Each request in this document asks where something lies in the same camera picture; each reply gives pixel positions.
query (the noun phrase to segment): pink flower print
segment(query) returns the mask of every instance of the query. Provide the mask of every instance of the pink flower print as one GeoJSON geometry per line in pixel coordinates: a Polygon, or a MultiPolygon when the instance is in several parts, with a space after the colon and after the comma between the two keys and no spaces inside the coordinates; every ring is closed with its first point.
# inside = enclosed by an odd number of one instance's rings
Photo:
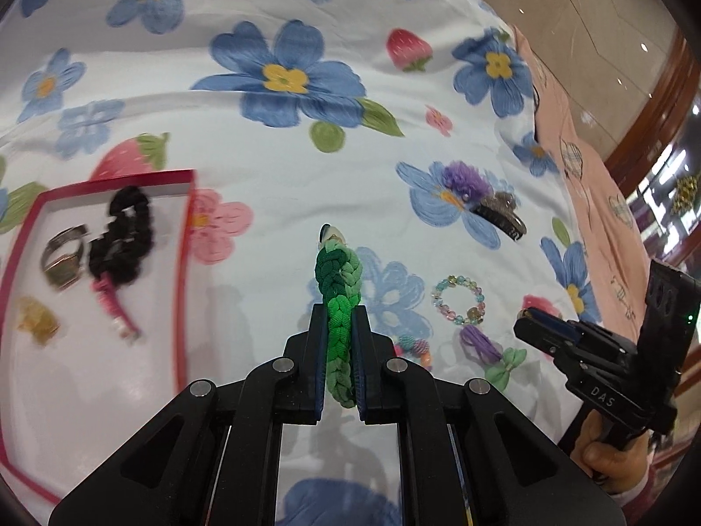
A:
{"type": "Polygon", "coordinates": [[[450,131],[453,129],[453,121],[446,115],[441,114],[433,107],[426,105],[426,122],[440,131],[443,136],[450,136],[450,131]]]}
{"type": "Polygon", "coordinates": [[[190,222],[192,254],[205,265],[220,263],[234,251],[231,238],[242,235],[251,222],[253,211],[246,204],[222,203],[214,190],[195,191],[190,222]]]}
{"type": "Polygon", "coordinates": [[[522,309],[539,309],[548,314],[552,314],[557,318],[562,318],[562,313],[555,308],[555,305],[546,299],[544,296],[525,295],[522,309]]]}

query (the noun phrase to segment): braided cord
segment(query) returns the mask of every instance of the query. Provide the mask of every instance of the braided cord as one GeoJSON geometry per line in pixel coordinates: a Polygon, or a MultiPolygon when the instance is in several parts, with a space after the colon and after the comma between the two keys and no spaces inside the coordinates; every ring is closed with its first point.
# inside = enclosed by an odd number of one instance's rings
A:
{"type": "Polygon", "coordinates": [[[317,255],[314,274],[328,313],[326,386],[338,403],[353,407],[350,316],[353,307],[360,303],[362,263],[352,250],[332,238],[317,255]]]}

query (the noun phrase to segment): pink cord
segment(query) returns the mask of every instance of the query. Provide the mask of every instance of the pink cord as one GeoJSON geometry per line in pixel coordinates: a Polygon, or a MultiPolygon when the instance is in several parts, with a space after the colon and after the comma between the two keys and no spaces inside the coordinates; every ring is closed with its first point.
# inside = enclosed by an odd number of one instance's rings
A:
{"type": "Polygon", "coordinates": [[[92,281],[92,290],[97,293],[97,302],[102,305],[104,311],[114,318],[117,331],[122,338],[135,338],[140,332],[137,325],[132,322],[117,299],[117,291],[110,279],[110,275],[103,273],[99,281],[92,281]]]}

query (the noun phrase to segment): beaded bracelet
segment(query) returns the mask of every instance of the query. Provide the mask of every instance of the beaded bracelet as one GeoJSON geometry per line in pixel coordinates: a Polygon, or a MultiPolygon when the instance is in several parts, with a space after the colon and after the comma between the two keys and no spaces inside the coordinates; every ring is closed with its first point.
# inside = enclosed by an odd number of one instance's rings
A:
{"type": "Polygon", "coordinates": [[[416,339],[409,334],[400,336],[395,344],[395,355],[398,358],[411,355],[418,359],[421,367],[426,368],[429,372],[432,369],[430,346],[423,338],[416,339]]]}
{"type": "Polygon", "coordinates": [[[459,277],[456,277],[455,275],[448,275],[448,278],[443,279],[443,281],[436,284],[431,296],[433,296],[433,305],[438,309],[438,312],[443,314],[445,318],[454,324],[476,325],[481,324],[483,319],[485,319],[485,295],[482,294],[481,288],[478,287],[478,284],[475,281],[471,281],[469,278],[465,278],[462,275],[459,277]],[[474,298],[478,302],[477,306],[473,306],[467,311],[466,318],[463,318],[457,314],[455,310],[451,310],[447,304],[443,303],[443,299],[441,298],[441,293],[443,293],[444,289],[448,287],[455,287],[458,284],[470,289],[474,294],[474,298]]]}

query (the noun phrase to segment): green bow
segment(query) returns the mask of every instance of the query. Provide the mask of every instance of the green bow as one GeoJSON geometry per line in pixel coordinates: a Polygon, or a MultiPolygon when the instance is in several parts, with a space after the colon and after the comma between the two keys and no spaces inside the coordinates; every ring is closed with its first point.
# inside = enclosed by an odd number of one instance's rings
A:
{"type": "Polygon", "coordinates": [[[485,369],[485,379],[500,392],[504,392],[509,383],[511,370],[519,367],[526,359],[526,350],[514,350],[506,348],[502,354],[502,359],[485,369]]]}

